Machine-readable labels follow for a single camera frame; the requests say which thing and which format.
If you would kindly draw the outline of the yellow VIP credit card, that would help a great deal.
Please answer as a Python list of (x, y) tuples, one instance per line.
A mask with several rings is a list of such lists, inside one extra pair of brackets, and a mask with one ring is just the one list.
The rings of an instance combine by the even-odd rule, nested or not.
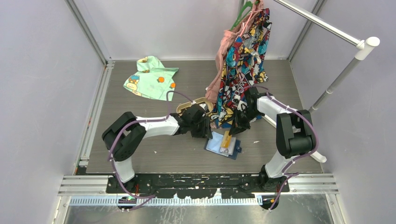
[(228, 148), (230, 143), (231, 143), (231, 138), (232, 136), (230, 135), (230, 131), (225, 131), (221, 144), (220, 144), (220, 148)]

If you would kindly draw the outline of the beige oval tray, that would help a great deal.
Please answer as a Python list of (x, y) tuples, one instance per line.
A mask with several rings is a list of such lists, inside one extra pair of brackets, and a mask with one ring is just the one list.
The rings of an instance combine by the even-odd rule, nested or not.
[(176, 108), (176, 113), (183, 113), (185, 110), (187, 110), (187, 108), (191, 107), (192, 105), (198, 105), (202, 107), (205, 111), (205, 114), (210, 113), (214, 109), (213, 103), (211, 101), (209, 101), (205, 97), (201, 97), (193, 100), (192, 102), (186, 102), (178, 105), (178, 107)]

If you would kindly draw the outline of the navy blue card holder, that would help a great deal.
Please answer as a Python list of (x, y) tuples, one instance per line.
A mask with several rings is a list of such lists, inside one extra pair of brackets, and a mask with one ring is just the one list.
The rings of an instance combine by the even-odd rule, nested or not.
[(208, 138), (204, 149), (215, 154), (236, 160), (239, 153), (242, 153), (241, 141), (225, 131), (224, 134), (212, 132), (212, 137)]

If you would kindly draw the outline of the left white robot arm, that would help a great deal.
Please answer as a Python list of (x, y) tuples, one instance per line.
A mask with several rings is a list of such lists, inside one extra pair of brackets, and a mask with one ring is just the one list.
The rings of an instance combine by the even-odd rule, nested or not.
[(136, 187), (132, 156), (143, 139), (190, 133), (193, 138), (212, 138), (210, 119), (203, 107), (193, 104), (183, 112), (163, 117), (143, 118), (132, 112), (123, 113), (103, 133), (118, 187), (126, 193)]

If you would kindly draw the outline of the white credit card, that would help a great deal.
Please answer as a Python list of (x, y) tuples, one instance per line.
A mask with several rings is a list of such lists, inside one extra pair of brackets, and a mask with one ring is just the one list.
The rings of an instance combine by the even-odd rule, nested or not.
[(232, 137), (227, 145), (227, 147), (221, 147), (220, 153), (224, 156), (229, 156), (233, 154), (235, 148), (236, 138)]

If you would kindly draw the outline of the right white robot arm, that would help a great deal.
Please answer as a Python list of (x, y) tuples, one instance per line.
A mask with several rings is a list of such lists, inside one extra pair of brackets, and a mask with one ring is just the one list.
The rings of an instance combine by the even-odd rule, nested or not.
[(290, 166), (300, 158), (317, 150), (318, 138), (308, 110), (296, 110), (268, 92), (259, 93), (257, 86), (244, 88), (246, 106), (233, 112), (230, 134), (250, 129), (250, 121), (258, 116), (267, 116), (275, 122), (276, 148), (270, 162), (262, 166), (257, 182), (267, 192), (282, 186)]

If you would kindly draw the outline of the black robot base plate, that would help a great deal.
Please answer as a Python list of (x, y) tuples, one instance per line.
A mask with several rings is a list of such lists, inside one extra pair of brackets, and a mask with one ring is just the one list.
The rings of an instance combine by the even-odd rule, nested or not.
[(285, 177), (265, 181), (263, 174), (137, 174), (132, 180), (119, 184), (114, 176), (107, 182), (106, 193), (128, 192), (157, 198), (213, 198), (216, 192), (222, 199), (253, 198), (256, 193), (289, 192)]

